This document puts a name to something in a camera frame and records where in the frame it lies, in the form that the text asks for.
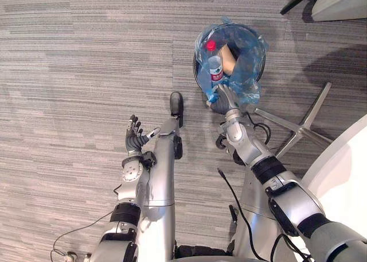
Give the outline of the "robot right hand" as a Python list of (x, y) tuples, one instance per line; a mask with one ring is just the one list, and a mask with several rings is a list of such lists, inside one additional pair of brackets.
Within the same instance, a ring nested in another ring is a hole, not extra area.
[(216, 85), (214, 93), (217, 99), (209, 105), (214, 112), (225, 115), (231, 110), (240, 110), (239, 98), (231, 87), (224, 84)]

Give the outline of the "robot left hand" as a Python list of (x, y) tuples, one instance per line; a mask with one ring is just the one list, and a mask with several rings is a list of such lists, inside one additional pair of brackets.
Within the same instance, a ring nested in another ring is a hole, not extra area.
[(142, 147), (148, 143), (153, 137), (160, 133), (160, 128), (154, 128), (150, 132), (143, 134), (143, 129), (140, 127), (141, 122), (135, 115), (131, 115), (128, 121), (126, 130), (125, 147), (129, 157), (141, 154)]

